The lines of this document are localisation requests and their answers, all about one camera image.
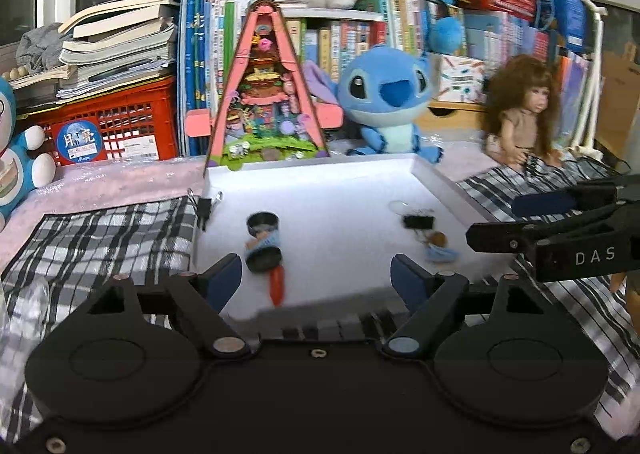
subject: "brown hair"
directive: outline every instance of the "brown hair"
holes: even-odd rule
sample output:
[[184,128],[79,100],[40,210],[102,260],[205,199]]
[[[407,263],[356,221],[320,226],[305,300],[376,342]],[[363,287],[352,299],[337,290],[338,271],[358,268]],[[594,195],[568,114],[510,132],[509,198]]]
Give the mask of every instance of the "brown hair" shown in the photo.
[[486,102],[485,130],[499,135],[502,130],[502,113],[524,106],[525,96],[531,88],[549,88],[548,105],[538,115],[538,138],[535,151],[540,156],[552,149],[553,131],[560,110],[558,85],[553,72],[535,57],[522,54],[511,57],[489,82]]

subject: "white tray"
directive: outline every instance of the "white tray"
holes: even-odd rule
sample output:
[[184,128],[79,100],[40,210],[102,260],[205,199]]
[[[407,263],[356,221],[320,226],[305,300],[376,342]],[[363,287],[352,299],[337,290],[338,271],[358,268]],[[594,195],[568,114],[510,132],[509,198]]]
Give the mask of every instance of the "white tray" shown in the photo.
[[[223,310],[238,331],[254,329],[258,321],[264,329],[401,309],[389,278],[395,254],[406,254],[429,272],[456,271],[472,281],[510,272],[513,256],[478,254],[466,244],[468,227],[492,216],[416,155],[254,163],[236,172],[211,167],[203,195],[213,198],[219,190],[224,198],[207,231],[194,235],[192,269],[198,273],[228,253],[244,258],[252,213],[270,211],[280,218],[284,303],[274,309],[268,276],[244,266],[240,288]],[[436,229],[460,252],[457,262],[429,263],[424,245],[389,208],[394,200],[432,209]]]

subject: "stitch plush nose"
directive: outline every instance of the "stitch plush nose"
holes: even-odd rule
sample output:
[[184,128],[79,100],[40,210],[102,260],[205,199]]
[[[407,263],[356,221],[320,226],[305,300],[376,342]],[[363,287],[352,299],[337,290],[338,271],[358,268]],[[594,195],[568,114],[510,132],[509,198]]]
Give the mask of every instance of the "stitch plush nose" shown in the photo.
[[380,86],[380,96],[390,106],[401,107],[411,95],[411,83],[407,80],[387,82]]

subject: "wooden drawer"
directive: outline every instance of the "wooden drawer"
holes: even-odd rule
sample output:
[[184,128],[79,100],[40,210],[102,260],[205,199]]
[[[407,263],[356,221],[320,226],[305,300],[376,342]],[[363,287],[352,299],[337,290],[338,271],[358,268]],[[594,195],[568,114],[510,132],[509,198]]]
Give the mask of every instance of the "wooden drawer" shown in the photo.
[[424,132],[437,129],[482,129],[484,107],[477,104],[431,101],[415,123]]

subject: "plush toy eye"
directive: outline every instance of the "plush toy eye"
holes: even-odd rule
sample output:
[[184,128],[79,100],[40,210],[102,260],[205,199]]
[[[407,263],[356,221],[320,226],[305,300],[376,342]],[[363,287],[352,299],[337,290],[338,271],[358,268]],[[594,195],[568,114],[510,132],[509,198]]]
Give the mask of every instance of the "plush toy eye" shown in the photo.
[[416,70],[415,75],[418,77],[418,85],[420,85],[420,93],[422,93],[427,89],[427,79],[424,78],[424,73],[420,70]]
[[349,83],[349,93],[356,99],[366,99],[367,92],[364,89],[364,79],[360,75],[356,75]]

